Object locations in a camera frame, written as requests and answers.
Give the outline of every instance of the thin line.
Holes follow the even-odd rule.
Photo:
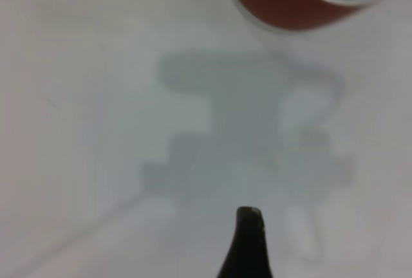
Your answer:
[[[145,194],[138,194],[133,196],[131,199],[121,203],[119,206],[109,210],[102,217],[97,218],[89,225],[84,228],[80,228],[74,234],[69,235],[66,239],[56,244],[55,246],[41,252],[39,255],[35,256],[33,259],[18,267],[12,272],[3,275],[2,278],[23,278],[31,274],[33,271],[38,270],[42,265],[50,262],[53,259],[56,259],[67,249],[71,248],[78,242],[86,239],[87,237],[94,234],[96,231],[102,229],[108,223],[114,221],[116,218],[119,218],[122,214],[133,209],[137,204],[139,204],[144,198]]]

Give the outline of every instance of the white surface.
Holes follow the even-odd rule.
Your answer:
[[[411,5],[0,0],[0,277],[214,277],[240,205],[277,278],[408,276]]]

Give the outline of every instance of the white table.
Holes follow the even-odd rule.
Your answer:
[[[241,205],[277,278],[408,277],[411,8],[0,0],[0,277],[214,277]]]

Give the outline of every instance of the black tip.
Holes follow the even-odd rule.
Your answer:
[[[218,278],[272,278],[265,224],[256,207],[240,207],[232,245]]]

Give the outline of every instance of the white background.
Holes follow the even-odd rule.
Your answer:
[[[0,277],[412,272],[412,0],[284,34],[233,0],[0,0]]]

